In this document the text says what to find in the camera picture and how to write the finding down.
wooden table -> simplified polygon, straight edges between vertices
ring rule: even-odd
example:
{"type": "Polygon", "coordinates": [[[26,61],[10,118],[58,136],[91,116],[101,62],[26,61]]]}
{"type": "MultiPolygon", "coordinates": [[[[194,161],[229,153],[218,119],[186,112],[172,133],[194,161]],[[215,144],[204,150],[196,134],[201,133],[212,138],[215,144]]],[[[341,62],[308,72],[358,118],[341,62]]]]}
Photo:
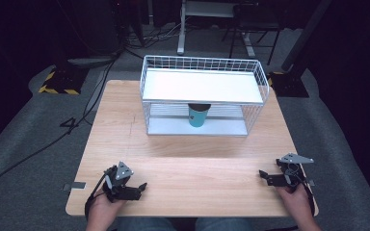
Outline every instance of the wooden table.
{"type": "Polygon", "coordinates": [[[83,216],[103,171],[124,161],[134,170],[127,186],[148,185],[120,216],[288,216],[258,174],[281,174],[276,158],[288,152],[296,149],[272,90],[247,137],[148,136],[139,82],[109,81],[75,178],[86,188],[71,190],[66,211],[83,216]]]}

hand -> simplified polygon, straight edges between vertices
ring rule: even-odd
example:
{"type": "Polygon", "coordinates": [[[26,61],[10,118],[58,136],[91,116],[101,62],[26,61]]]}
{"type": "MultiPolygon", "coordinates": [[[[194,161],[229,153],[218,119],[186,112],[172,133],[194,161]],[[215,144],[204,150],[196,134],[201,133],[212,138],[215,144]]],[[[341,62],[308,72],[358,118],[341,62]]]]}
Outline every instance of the hand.
{"type": "Polygon", "coordinates": [[[86,230],[107,230],[117,217],[126,200],[116,200],[111,203],[103,190],[94,194],[94,202],[89,210],[89,220],[86,230]]]}
{"type": "Polygon", "coordinates": [[[276,187],[276,190],[283,199],[287,211],[297,222],[300,230],[321,230],[311,214],[308,194],[302,184],[294,192],[290,192],[289,188],[283,187],[276,187]]]}

yellow black hazard tape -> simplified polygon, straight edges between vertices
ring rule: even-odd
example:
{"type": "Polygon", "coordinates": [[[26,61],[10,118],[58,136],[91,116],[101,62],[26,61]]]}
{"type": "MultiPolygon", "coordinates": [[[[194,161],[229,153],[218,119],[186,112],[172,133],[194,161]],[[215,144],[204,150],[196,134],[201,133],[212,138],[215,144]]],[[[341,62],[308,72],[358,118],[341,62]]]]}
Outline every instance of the yellow black hazard tape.
{"type": "Polygon", "coordinates": [[[53,68],[40,87],[39,93],[80,94],[87,73],[87,69],[75,69],[70,73],[53,68]]]}

desk leg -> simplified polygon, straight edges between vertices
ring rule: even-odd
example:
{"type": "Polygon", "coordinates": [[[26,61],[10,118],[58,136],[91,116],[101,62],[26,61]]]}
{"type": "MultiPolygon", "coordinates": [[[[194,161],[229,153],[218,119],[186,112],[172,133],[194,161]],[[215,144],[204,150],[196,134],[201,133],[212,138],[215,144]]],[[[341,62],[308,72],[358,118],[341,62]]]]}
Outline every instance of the desk leg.
{"type": "Polygon", "coordinates": [[[250,33],[242,33],[243,42],[245,43],[246,50],[248,51],[248,55],[250,58],[254,58],[256,54],[254,54],[253,47],[251,46],[251,39],[249,38],[250,33]]]}
{"type": "Polygon", "coordinates": [[[183,55],[185,53],[185,12],[186,12],[185,8],[186,8],[186,0],[182,0],[181,30],[179,32],[178,49],[176,51],[178,55],[183,55]]]}

black cup lid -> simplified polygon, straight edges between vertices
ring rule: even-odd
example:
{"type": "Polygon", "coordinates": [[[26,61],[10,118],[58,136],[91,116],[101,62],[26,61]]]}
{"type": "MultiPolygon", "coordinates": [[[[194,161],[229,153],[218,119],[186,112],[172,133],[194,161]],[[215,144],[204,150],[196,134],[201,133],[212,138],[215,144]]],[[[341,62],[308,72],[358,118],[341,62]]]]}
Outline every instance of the black cup lid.
{"type": "Polygon", "coordinates": [[[197,112],[204,112],[210,109],[210,104],[188,104],[188,106],[197,112]]]}

